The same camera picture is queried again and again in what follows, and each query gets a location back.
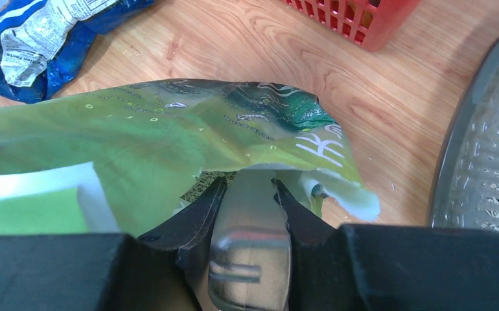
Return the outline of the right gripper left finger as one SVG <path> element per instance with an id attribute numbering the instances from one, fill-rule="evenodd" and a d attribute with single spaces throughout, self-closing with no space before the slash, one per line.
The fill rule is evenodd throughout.
<path id="1" fill-rule="evenodd" d="M 204 277 L 226 190 L 216 178 L 139 237 L 0 236 L 0 310 L 212 310 Z"/>

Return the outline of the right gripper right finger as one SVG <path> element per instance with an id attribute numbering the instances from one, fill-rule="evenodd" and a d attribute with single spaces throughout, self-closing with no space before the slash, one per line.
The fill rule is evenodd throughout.
<path id="1" fill-rule="evenodd" d="M 499 233 L 333 227 L 275 186 L 292 243 L 291 310 L 499 310 Z"/>

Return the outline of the green cat litter bag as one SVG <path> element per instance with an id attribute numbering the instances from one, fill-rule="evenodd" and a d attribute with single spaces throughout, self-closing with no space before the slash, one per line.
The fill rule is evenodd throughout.
<path id="1" fill-rule="evenodd" d="M 274 170 L 321 214 L 325 198 L 374 220 L 378 196 L 316 95 L 267 82 L 168 79 L 0 108 L 0 175 L 89 163 L 119 227 L 140 235 L 215 172 Z"/>

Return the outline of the clear plastic scoop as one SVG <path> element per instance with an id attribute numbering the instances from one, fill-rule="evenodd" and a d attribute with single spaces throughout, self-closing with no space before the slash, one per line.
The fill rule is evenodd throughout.
<path id="1" fill-rule="evenodd" d="M 285 310 L 292 246 L 272 170 L 241 170 L 211 237 L 208 293 L 219 310 Z"/>

